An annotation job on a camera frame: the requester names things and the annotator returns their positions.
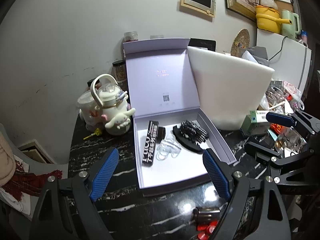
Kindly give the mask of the white cinnamoroll kettle toy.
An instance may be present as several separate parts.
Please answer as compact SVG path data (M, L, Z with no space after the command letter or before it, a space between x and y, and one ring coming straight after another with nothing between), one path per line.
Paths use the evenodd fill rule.
M99 128L111 135L121 135L130 129L131 116L136 112L128 99L127 91L121 89L112 75L101 74L78 98L77 107L87 130L94 132Z

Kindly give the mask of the black curved hair comb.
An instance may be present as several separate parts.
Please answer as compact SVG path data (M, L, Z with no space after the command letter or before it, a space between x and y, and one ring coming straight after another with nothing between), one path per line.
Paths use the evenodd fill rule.
M202 154L203 149L200 148L199 145L195 144L191 140L186 139L182 133L180 132L180 129L177 126L174 126L172 129L173 135L175 136L177 142L179 142L184 148L187 150L197 153L197 154Z

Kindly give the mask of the black pearl bow clip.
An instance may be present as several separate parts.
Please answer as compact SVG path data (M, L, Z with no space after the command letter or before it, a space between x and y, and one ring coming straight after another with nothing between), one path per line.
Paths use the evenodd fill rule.
M220 217L221 211L219 208L196 207L193 210L193 220L195 220L197 224L218 221Z

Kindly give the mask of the red flower hair clip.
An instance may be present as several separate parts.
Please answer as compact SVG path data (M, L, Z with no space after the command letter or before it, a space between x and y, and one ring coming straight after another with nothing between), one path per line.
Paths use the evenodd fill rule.
M208 240L218 224L217 220L197 225L197 239Z

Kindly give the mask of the yellow small stick toy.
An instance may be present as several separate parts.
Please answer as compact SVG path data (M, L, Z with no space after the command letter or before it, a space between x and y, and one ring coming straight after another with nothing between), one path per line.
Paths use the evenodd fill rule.
M100 128L96 128L93 133L91 133L90 135L84 137L83 140L87 140L88 138L93 137L93 136L97 136L98 137L100 135L102 135L101 129Z

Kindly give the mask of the lilac open gift box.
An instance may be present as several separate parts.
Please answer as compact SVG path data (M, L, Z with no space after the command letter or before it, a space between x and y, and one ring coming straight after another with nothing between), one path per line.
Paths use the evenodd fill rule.
M177 157L143 163L149 122L157 121L167 135L184 120L193 121L209 134L202 149L212 149L228 164L236 158L218 129L200 107L188 57L187 38L160 38L126 42L130 103L136 112L133 130L139 188L146 197L195 187L209 181L202 155L182 148Z

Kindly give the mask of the glass jar with lid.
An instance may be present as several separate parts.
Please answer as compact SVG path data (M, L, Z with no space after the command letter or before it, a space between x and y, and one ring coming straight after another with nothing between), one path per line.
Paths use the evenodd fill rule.
M124 42L138 41L138 33L136 31L128 31L124 33Z

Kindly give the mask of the beige wall intercom panel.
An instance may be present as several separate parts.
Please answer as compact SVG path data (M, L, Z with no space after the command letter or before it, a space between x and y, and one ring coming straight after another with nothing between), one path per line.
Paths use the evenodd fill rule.
M216 0L180 0L180 6L215 17Z

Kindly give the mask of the green electric kettle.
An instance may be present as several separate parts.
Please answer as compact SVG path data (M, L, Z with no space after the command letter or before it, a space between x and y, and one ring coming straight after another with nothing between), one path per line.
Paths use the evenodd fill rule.
M282 19L290 20L291 22L291 24L282 24L281 34L292 40L296 40L301 32L300 16L297 13L288 10L282 10L281 16Z

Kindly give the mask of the black elastic band roll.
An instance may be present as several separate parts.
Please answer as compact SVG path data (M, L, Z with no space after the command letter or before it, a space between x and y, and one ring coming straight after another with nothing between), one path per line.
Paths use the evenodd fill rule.
M165 138L166 131L164 127L159 127L157 132L157 140L161 141Z

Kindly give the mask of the white foam block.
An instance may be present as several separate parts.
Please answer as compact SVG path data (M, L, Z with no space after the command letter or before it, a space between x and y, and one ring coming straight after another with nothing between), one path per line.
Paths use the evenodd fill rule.
M235 56L188 47L200 107L218 129L240 129L258 108L274 69Z

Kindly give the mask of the green white medicine box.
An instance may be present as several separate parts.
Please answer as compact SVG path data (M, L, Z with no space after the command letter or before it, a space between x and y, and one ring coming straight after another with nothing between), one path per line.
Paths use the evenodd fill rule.
M270 123L266 119L268 111L250 111L241 126L241 131L246 136L263 135L268 132Z

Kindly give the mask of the round woven straw mat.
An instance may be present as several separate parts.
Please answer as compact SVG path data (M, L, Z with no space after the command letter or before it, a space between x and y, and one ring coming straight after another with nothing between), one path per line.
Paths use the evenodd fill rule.
M250 35L247 29L241 29L236 35L232 46L231 46L231 55L237 56L240 49L245 49L249 47Z

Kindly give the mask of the yellow pot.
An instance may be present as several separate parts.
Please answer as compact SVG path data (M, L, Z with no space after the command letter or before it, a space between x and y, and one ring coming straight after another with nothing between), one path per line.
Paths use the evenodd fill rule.
M280 18L280 13L272 7L257 5L255 11L258 29L280 34L282 24L292 25L292 20Z

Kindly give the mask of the long black text box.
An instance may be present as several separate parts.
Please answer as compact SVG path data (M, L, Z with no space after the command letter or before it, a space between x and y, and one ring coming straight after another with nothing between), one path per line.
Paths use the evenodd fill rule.
M157 144L157 134L158 134L159 122L149 121L147 134L145 137L145 144L143 147L143 157L142 163L145 166L152 166L154 160L154 153Z

